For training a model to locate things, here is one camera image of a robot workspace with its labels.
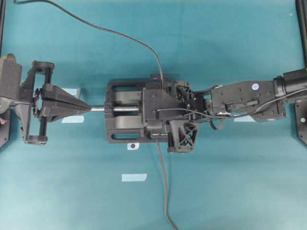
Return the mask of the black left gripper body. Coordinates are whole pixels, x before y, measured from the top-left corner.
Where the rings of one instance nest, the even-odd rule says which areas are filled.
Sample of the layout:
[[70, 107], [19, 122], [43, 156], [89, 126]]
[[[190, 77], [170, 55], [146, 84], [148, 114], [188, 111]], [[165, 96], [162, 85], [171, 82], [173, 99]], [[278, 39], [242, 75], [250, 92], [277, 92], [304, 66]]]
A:
[[40, 119], [39, 135], [29, 135], [31, 111], [35, 107], [34, 102], [34, 84], [36, 74], [45, 76], [45, 83], [51, 83], [51, 77], [55, 65], [50, 62], [33, 61], [32, 67], [27, 73], [25, 81], [20, 86], [19, 100], [15, 103], [14, 110], [22, 123], [21, 131], [23, 141], [26, 144], [46, 144], [47, 142], [47, 120]]

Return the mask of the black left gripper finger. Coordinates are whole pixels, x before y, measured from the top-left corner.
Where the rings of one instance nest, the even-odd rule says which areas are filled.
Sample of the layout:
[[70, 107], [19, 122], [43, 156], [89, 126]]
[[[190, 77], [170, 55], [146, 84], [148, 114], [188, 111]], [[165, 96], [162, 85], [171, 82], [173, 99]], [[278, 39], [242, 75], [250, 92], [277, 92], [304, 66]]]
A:
[[78, 107], [91, 108], [87, 103], [69, 94], [59, 86], [50, 83], [43, 85], [43, 99]]
[[44, 99], [38, 117], [45, 117], [47, 122], [54, 122], [65, 117], [80, 115], [90, 111], [91, 106], [79, 99], [66, 102], [55, 99]]

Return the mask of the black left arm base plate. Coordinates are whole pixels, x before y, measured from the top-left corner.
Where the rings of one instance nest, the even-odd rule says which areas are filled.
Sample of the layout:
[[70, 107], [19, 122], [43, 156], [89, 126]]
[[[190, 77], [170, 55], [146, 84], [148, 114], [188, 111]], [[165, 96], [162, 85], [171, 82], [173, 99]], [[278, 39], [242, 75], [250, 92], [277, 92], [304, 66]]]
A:
[[0, 115], [0, 147], [10, 140], [12, 112], [7, 111]]

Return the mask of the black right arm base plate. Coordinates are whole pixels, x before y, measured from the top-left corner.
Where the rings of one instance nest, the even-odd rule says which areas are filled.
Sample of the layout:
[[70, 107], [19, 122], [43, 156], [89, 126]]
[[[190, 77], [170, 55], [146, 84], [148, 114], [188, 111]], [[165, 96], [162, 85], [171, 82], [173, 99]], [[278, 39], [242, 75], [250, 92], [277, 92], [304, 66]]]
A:
[[295, 104], [295, 121], [298, 138], [307, 144], [307, 102], [302, 101]]

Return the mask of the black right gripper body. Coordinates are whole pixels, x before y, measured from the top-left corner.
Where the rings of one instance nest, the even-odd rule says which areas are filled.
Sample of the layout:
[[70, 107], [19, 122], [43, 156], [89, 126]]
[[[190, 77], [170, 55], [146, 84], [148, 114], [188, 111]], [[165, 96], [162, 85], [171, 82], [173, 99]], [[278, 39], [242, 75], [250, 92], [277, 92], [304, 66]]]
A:
[[180, 103], [180, 105], [173, 106], [178, 116], [167, 122], [170, 128], [167, 152], [191, 152], [195, 148], [201, 126], [200, 120], [206, 118], [201, 114], [207, 114], [204, 94], [193, 92], [186, 81], [171, 82], [167, 92]]

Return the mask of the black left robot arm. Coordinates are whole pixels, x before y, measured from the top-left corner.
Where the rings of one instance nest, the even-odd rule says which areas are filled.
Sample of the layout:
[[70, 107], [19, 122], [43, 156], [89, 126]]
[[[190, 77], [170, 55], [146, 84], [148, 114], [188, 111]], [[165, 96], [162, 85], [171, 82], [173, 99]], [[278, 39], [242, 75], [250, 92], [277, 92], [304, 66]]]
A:
[[22, 65], [14, 54], [0, 59], [0, 144], [10, 135], [12, 111], [22, 123], [23, 141], [45, 145], [47, 124], [87, 113], [91, 106], [51, 83], [55, 65], [33, 61], [25, 81], [21, 81]]

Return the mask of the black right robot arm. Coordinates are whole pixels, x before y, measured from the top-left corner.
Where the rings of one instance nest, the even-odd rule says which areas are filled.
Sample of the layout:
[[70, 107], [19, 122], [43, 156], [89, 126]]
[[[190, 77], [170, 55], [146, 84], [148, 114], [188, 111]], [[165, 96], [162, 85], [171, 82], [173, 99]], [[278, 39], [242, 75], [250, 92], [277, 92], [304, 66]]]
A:
[[226, 119], [251, 117], [256, 122], [286, 118], [286, 103], [307, 101], [307, 70], [282, 74], [272, 81], [244, 81], [206, 91], [194, 92], [193, 98], [172, 111], [182, 111], [188, 119], [178, 132], [170, 136], [169, 146], [181, 151], [193, 145], [198, 126], [208, 122], [221, 130]]

